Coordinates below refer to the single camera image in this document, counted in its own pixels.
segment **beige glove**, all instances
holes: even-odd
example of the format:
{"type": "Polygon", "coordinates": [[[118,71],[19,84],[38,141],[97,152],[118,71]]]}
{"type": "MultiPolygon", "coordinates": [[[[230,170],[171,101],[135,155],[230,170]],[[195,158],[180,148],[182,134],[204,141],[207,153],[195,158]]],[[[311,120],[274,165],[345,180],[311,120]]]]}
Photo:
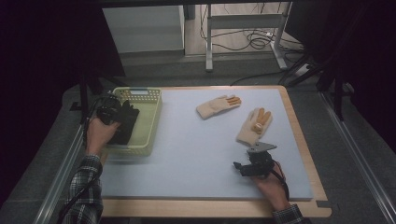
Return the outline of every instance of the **beige glove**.
{"type": "Polygon", "coordinates": [[[198,105],[196,109],[201,115],[202,119],[208,119],[222,110],[238,107],[241,105],[241,103],[242,101],[239,99],[239,97],[235,97],[234,95],[227,97],[226,95],[223,95],[198,105]]]}
{"type": "Polygon", "coordinates": [[[249,144],[251,147],[265,134],[273,117],[271,112],[264,113],[264,108],[255,108],[251,111],[236,139],[249,144]]]}

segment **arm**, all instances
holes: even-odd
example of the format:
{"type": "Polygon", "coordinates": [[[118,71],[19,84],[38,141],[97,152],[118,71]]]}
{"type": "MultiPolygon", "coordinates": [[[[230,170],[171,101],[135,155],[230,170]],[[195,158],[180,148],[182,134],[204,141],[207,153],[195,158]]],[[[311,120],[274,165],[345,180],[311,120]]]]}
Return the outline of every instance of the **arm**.
{"type": "Polygon", "coordinates": [[[101,120],[91,120],[87,131],[87,147],[85,157],[70,184],[66,203],[81,192],[94,178],[88,189],[73,204],[64,217],[63,223],[98,223],[103,211],[102,187],[99,176],[102,173],[100,156],[102,148],[114,135],[119,123],[105,125],[101,120]]]}
{"type": "MultiPolygon", "coordinates": [[[[280,165],[276,162],[274,166],[281,176],[284,176],[280,165]]],[[[273,216],[277,224],[309,224],[311,221],[303,217],[297,204],[291,205],[286,198],[279,179],[273,174],[269,174],[267,178],[252,177],[260,192],[266,197],[274,208],[273,216]]]]}

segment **sleeve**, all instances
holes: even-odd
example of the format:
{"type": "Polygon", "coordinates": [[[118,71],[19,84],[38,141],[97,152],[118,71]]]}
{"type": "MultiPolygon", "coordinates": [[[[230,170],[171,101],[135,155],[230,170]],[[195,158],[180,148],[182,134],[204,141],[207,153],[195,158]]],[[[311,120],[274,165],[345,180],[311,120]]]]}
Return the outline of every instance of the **sleeve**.
{"type": "Polygon", "coordinates": [[[293,204],[290,208],[273,212],[274,219],[277,224],[310,224],[311,221],[304,218],[297,204],[293,204]]]}
{"type": "MultiPolygon", "coordinates": [[[[85,156],[74,174],[66,204],[84,189],[97,175],[102,173],[102,164],[97,155],[85,156]]],[[[81,197],[73,204],[64,217],[63,223],[97,223],[102,215],[102,187],[97,178],[81,197]]]]}

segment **plastic tray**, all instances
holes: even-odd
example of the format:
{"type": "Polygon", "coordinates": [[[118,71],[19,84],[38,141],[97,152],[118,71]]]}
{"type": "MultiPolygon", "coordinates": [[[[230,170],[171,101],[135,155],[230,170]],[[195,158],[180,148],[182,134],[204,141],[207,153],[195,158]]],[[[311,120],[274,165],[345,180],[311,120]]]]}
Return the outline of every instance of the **plastic tray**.
{"type": "Polygon", "coordinates": [[[113,94],[121,103],[126,100],[140,110],[127,145],[107,145],[108,153],[149,156],[154,144],[163,105],[161,89],[118,87],[113,94]]]}

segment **wooden table edge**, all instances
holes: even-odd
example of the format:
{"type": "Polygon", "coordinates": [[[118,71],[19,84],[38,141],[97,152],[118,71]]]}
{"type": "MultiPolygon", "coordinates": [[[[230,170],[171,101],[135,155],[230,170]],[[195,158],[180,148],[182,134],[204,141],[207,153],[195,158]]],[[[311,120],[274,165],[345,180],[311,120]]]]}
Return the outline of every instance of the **wooden table edge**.
{"type": "MultiPolygon", "coordinates": [[[[314,198],[298,204],[305,217],[329,217],[330,207],[319,207],[317,202],[327,202],[327,196],[312,160],[303,131],[294,113],[288,92],[283,86],[204,86],[164,87],[162,90],[262,90],[277,89],[288,114],[297,146],[310,180],[314,198]]],[[[106,155],[102,156],[105,164],[106,155]]],[[[242,200],[180,200],[180,199],[103,199],[103,217],[271,217],[271,205],[265,201],[242,200]]]]}

